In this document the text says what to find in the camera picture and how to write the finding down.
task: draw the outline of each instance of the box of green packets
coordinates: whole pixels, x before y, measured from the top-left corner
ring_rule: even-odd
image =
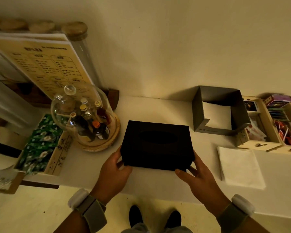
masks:
[[[59,128],[50,114],[45,114],[32,132],[14,169],[26,174],[58,176],[72,142],[73,137]]]

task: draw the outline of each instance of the white floor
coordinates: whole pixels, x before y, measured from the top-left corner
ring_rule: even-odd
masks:
[[[59,189],[20,186],[15,195],[0,194],[0,233],[53,232],[69,215],[71,210],[67,201],[76,190],[64,186]],[[221,232],[214,216],[202,205],[119,194],[107,205],[108,224],[100,233],[120,233],[128,228],[128,212],[132,204],[139,205],[152,233],[162,229],[173,208],[181,213],[182,225],[194,233]],[[291,219],[258,214],[254,218],[271,233],[291,233]]]

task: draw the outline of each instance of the person's left hand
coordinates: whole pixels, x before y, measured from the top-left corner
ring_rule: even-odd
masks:
[[[125,186],[129,175],[132,173],[131,166],[125,166],[122,170],[119,168],[124,164],[118,162],[121,157],[121,147],[117,149],[102,165],[98,180],[90,195],[97,198],[106,205],[114,196],[116,196]]]

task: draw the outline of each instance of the black shoe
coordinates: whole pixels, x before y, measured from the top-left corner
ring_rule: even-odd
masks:
[[[129,210],[129,224],[133,227],[137,223],[143,223],[140,209],[137,205],[133,205]]]
[[[181,214],[177,210],[175,210],[169,216],[164,229],[174,228],[174,227],[179,227],[179,226],[181,226]]]

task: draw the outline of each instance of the leg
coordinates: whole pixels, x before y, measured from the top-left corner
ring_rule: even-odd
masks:
[[[164,227],[163,233],[192,233],[192,231],[181,225],[181,214],[173,211]]]
[[[129,210],[129,224],[131,228],[122,231],[122,233],[150,233],[143,223],[142,215],[137,205],[133,205]]]

